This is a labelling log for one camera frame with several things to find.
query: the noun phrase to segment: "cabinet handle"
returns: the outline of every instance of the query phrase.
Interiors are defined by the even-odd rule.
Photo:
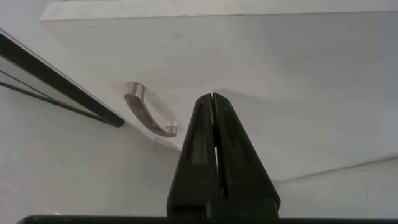
[[[124,92],[124,99],[130,110],[137,116],[138,120],[150,131],[163,137],[175,137],[177,127],[167,125],[162,128],[150,115],[147,106],[144,103],[145,86],[138,82],[129,82]]]

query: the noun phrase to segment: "cabinet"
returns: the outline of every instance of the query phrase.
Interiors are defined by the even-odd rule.
[[[398,155],[396,10],[387,0],[68,1],[41,20],[106,87],[91,94],[153,140],[180,149],[195,100],[216,91],[271,178],[287,180]],[[172,112],[150,108],[176,137],[106,103],[128,82]]]

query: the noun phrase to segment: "black door frame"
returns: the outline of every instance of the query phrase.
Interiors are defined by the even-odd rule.
[[[12,40],[7,38],[2,33],[0,33],[0,55],[6,58],[8,61],[12,62],[13,64],[17,65],[18,67],[21,67],[29,74],[33,75],[34,77],[38,78],[44,83],[50,85],[54,89],[63,93],[64,95],[68,96],[69,98],[76,101],[80,105],[84,106],[94,114],[97,114],[98,117],[90,113],[84,112],[82,110],[68,106],[62,102],[40,97],[39,95],[29,93],[28,91],[16,88],[14,86],[10,86],[6,83],[0,83],[0,85],[33,96],[35,98],[47,101],[57,106],[61,106],[68,110],[72,110],[84,116],[97,119],[99,121],[103,121],[115,127],[120,127],[124,124],[124,120],[120,118],[118,115],[113,113],[111,110],[107,109],[107,107],[103,106],[93,97],[85,93],[83,90],[79,89],[69,80],[61,76],[61,74],[59,74],[58,72],[56,72],[55,70],[53,70],[52,68],[41,62],[39,59],[28,53],[28,51],[24,50],[22,47],[14,43]]]

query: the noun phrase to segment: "cabinet door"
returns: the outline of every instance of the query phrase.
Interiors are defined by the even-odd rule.
[[[115,98],[127,82],[155,93],[178,148],[195,100],[215,91],[272,179],[396,156],[397,3],[281,2],[53,2],[42,23]],[[115,109],[144,130],[125,110]]]

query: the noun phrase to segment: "white surface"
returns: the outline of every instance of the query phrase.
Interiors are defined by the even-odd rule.
[[[44,24],[119,99],[129,81],[158,94],[177,117],[177,147],[195,100],[217,91],[274,179],[398,155],[398,12],[70,16]]]
[[[395,0],[121,0],[50,2],[44,20],[398,10]]]
[[[0,86],[0,222],[165,215],[178,151]]]
[[[0,222],[165,215],[178,151],[0,86]],[[398,218],[398,159],[276,185],[282,217]]]
[[[72,57],[70,51],[53,38],[40,24],[40,15],[52,0],[1,0],[0,32],[7,34],[23,48],[56,70],[100,103],[129,118],[129,122],[140,129],[147,137],[163,144],[172,145],[166,138],[148,131],[129,110],[123,99],[98,78],[80,61]]]
[[[398,159],[276,186],[281,217],[398,218]]]
[[[46,96],[49,96],[52,99],[58,100],[59,102],[65,103],[66,105],[72,106],[74,108],[85,111],[87,113],[95,114],[95,113],[91,112],[89,109],[85,108],[84,106],[76,103],[69,97],[60,93],[56,89],[47,85],[46,83],[40,81],[33,75],[27,73],[25,70],[17,67],[10,61],[4,59],[3,57],[0,57],[0,69],[2,71],[6,72],[7,74],[9,74],[10,76],[18,79],[19,81],[31,86],[35,90],[40,91],[43,94],[46,94]]]

